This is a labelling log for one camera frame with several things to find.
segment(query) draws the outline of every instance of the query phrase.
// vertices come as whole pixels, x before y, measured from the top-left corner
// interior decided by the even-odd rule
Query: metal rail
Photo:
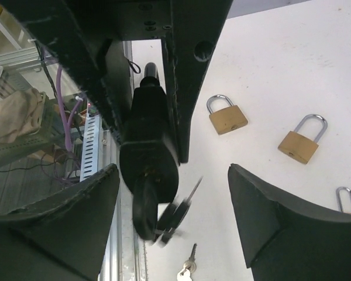
[[[0,66],[3,66],[5,70],[25,70],[41,67],[39,54],[35,47],[0,54]]]
[[[125,42],[125,55],[129,59],[132,58],[131,42]],[[87,116],[81,180],[86,179],[110,163],[118,165],[118,148],[113,137],[110,131],[101,129],[100,116]],[[145,245],[135,233],[132,223],[132,194],[123,181],[120,183],[119,195],[98,280],[147,280]]]

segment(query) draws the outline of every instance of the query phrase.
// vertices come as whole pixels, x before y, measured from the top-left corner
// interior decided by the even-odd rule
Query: padlock shackle
[[[294,129],[294,132],[295,133],[298,132],[300,130],[300,128],[304,125],[305,121],[307,121],[308,119],[311,119],[311,118],[317,118],[322,122],[322,129],[321,129],[320,133],[318,133],[316,138],[314,139],[314,142],[317,143],[320,140],[320,138],[322,137],[322,135],[325,133],[326,129],[328,128],[328,122],[321,115],[308,114],[308,115],[304,116],[302,121],[300,121],[298,126]]]
[[[343,213],[343,205],[342,205],[342,200],[340,199],[340,192],[342,190],[346,190],[349,195],[350,195],[350,201],[351,201],[351,189],[349,189],[348,187],[344,187],[344,186],[341,186],[341,187],[338,187],[337,190],[335,191],[336,194],[337,194],[337,204],[338,204],[338,209],[340,212]]]
[[[225,96],[225,95],[213,95],[207,101],[207,109],[208,109],[210,114],[213,113],[213,110],[212,110],[212,107],[211,107],[212,102],[215,101],[215,100],[218,100],[218,99],[225,100],[231,107],[234,105],[232,100],[230,98],[228,98],[227,96]]]

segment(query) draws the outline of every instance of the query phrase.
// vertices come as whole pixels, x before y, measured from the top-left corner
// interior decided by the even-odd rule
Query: padlock
[[[314,140],[310,140],[305,136],[298,134],[298,131],[303,126],[305,121],[310,118],[318,118],[322,121],[322,129],[317,134]],[[281,144],[278,146],[278,149],[285,153],[286,155],[290,156],[291,158],[299,161],[300,163],[307,164],[313,154],[318,149],[317,142],[320,140],[322,135],[325,133],[326,129],[328,128],[328,122],[326,119],[317,114],[308,114],[305,116],[302,121],[298,124],[294,131],[290,131]]]
[[[230,106],[213,112],[211,108],[212,101],[218,98],[224,99]],[[207,101],[207,109],[210,113],[209,118],[219,135],[234,131],[248,124],[247,118],[239,107],[234,105],[230,98],[225,95],[214,95],[210,97]]]
[[[344,187],[344,186],[341,186],[341,187],[338,187],[337,190],[335,191],[336,194],[337,194],[337,204],[338,204],[338,209],[340,212],[344,213],[343,211],[343,204],[342,204],[342,199],[340,199],[340,192],[342,190],[346,190],[349,195],[350,195],[350,201],[351,201],[351,189],[349,189],[348,187]]]

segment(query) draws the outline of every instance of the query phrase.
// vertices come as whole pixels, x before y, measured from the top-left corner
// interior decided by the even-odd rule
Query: white table surface
[[[160,53],[157,40],[133,43],[133,60],[143,68],[149,61],[161,66]],[[215,94],[238,104],[248,126],[218,136],[205,106]],[[329,128],[303,165],[277,146],[310,113],[324,116]],[[320,127],[309,121],[301,133],[312,137]],[[231,163],[337,209],[335,189],[351,188],[351,0],[313,0],[226,21],[192,119],[190,161],[179,169],[178,199],[201,175],[204,179],[181,224],[185,235],[165,248],[147,245],[150,281],[176,280],[194,242],[198,269],[193,280],[253,280],[230,200]]]

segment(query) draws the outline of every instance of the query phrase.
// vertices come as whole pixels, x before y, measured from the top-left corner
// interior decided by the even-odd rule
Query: cable
[[[57,60],[50,56],[50,57],[46,57],[46,49],[44,47],[42,47],[42,56],[45,62],[49,63],[49,64],[54,64],[57,63]]]
[[[53,162],[53,163],[49,163],[49,164],[37,164],[37,165],[34,165],[34,166],[32,166],[32,167],[28,167],[28,168],[15,168],[15,169],[10,169],[10,170],[4,170],[4,171],[0,171],[0,173],[9,173],[9,172],[11,172],[11,171],[16,171],[16,170],[31,170],[31,169],[33,169],[33,168],[35,168],[35,167],[39,167],[39,166],[51,166],[51,165],[53,165],[53,164],[55,164],[55,162]]]
[[[130,68],[133,70],[135,74],[140,74],[142,72],[142,69],[140,68],[140,66],[138,66],[135,62],[129,60],[128,58],[126,59],[128,60]]]
[[[66,152],[66,153],[62,153],[61,155],[58,155],[57,158],[55,158],[55,162],[57,162],[59,160],[59,158],[68,155],[70,152]],[[42,158],[40,159],[40,162],[43,162],[43,158],[45,157],[45,155],[42,156]],[[69,160],[73,160],[76,161],[76,159],[74,157],[66,159],[64,161],[64,163],[66,163]],[[43,166],[41,167],[43,174],[45,174],[47,177],[49,177],[52,180],[56,180],[58,181],[60,184],[65,184],[66,186],[70,186],[73,185],[73,183],[71,181],[69,181],[68,179],[64,179],[62,177],[58,177],[57,172],[56,172],[56,165],[53,166],[53,176],[49,175],[48,173],[46,173],[46,171],[43,169]]]
[[[62,155],[60,155],[58,158],[62,157],[62,156],[68,156],[70,157],[69,159],[67,159],[66,161],[69,161],[69,160],[73,160],[73,169],[69,172],[68,176],[65,178],[65,177],[60,177],[58,174],[57,174],[57,169],[56,169],[56,166],[53,166],[53,178],[62,182],[62,183],[65,183],[65,184],[68,184],[68,185],[72,185],[73,182],[71,181],[70,176],[73,172],[76,172],[77,170],[81,170],[81,165],[80,165],[80,162],[79,162],[79,159],[76,157],[75,154],[73,154],[73,152],[66,152],[66,153],[63,153]]]
[[[47,79],[49,81],[49,84],[51,85],[51,88],[52,88],[52,91],[53,91],[53,95],[54,95],[55,99],[57,100],[57,90],[56,90],[56,87],[54,85],[53,79],[52,79],[52,77],[51,77],[51,75],[50,75],[50,73],[48,71],[48,67],[47,67],[47,64],[46,64],[46,58],[44,56],[45,50],[44,50],[44,48],[42,46],[40,46],[38,44],[37,41],[35,41],[35,46],[36,46],[36,50],[37,50],[39,58],[40,58],[40,65],[42,66],[42,69],[43,69],[43,71],[44,71],[44,73],[45,73],[45,75],[46,75],[46,77],[47,77]],[[50,63],[56,63],[55,60],[48,59],[48,61]],[[70,112],[70,110],[67,108],[67,106],[64,103],[63,103],[63,108],[64,108],[65,111],[69,111]],[[77,122],[75,117],[73,118],[73,121],[75,123],[75,127],[77,129],[77,132],[80,135],[81,140],[83,141],[82,132],[81,132],[80,127],[78,126],[78,122]]]
[[[77,112],[78,107],[83,102],[83,99],[81,97],[79,97],[79,96],[76,96],[75,99],[77,100],[77,103],[75,104],[72,112],[70,112],[69,119],[68,119],[68,127],[69,127],[69,129],[71,129],[71,123],[73,121],[74,114]]]
[[[58,108],[60,110],[61,120],[63,122],[64,131],[65,131],[65,148],[67,151],[72,150],[71,145],[71,137],[70,137],[70,128],[68,127],[68,121],[66,120],[66,114],[63,107],[63,96],[61,94],[61,74],[63,72],[63,67],[59,64],[57,68],[57,75],[56,75],[56,93],[57,93],[57,103]]]

